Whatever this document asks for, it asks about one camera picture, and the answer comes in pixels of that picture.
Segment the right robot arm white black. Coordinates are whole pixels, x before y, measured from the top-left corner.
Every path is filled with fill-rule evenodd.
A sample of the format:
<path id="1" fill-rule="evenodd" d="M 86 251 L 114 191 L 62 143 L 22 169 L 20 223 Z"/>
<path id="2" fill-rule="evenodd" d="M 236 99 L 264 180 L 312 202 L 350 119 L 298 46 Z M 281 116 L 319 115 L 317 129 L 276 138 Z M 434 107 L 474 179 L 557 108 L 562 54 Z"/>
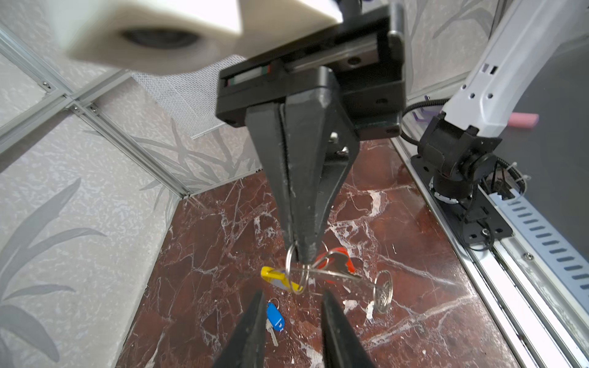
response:
<path id="1" fill-rule="evenodd" d="M 478 64 L 420 138 L 443 199 L 488 175 L 515 105 L 587 9 L 586 1 L 515 1 Z M 285 246 L 309 265 L 363 140 L 400 135 L 405 15 L 390 4 L 220 72 L 216 116 L 246 127 L 271 185 Z"/>

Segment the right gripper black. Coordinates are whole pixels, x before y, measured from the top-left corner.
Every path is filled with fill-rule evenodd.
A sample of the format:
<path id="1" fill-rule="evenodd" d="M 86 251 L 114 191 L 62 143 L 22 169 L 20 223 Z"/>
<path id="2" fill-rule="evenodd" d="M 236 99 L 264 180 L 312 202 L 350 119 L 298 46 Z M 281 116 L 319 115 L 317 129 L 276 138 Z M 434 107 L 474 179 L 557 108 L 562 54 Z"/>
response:
<path id="1" fill-rule="evenodd" d="M 315 260 L 359 139 L 400 135 L 405 19 L 392 2 L 219 72 L 215 115 L 248 128 L 285 249 L 295 242 L 304 265 Z M 282 127 L 273 101 L 285 98 Z"/>

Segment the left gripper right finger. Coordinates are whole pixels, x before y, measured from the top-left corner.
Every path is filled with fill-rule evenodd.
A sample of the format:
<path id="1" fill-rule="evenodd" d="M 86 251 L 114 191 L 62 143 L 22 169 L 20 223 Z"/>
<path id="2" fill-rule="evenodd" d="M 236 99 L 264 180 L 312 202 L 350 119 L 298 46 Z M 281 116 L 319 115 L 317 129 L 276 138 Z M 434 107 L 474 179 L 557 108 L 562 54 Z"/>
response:
<path id="1" fill-rule="evenodd" d="M 375 367 L 337 298 L 328 290 L 321 299 L 321 333 L 325 367 Z"/>

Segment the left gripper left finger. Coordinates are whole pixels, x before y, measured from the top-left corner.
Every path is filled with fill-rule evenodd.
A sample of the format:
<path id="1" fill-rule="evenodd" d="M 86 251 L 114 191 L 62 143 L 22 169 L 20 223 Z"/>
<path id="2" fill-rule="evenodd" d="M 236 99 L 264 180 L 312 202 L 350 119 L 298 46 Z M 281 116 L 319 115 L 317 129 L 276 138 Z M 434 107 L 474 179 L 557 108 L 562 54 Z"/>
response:
<path id="1" fill-rule="evenodd" d="M 213 367 L 264 366 L 266 305 L 264 292 L 256 291 Z"/>

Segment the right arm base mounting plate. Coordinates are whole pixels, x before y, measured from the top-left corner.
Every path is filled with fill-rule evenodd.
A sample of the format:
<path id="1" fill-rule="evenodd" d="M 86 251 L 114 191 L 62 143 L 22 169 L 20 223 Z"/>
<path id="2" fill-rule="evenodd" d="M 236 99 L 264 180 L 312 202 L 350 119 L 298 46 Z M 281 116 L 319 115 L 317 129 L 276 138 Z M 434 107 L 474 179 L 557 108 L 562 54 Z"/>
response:
<path id="1" fill-rule="evenodd" d="M 420 181 L 426 186 L 426 192 L 440 207 L 443 218 L 463 248 L 486 251 L 492 248 L 494 242 L 513 236 L 512 227 L 480 188 L 466 199 L 447 199 L 434 190 L 435 170 L 432 165 L 419 155 L 412 156 L 410 163 L 417 171 Z"/>

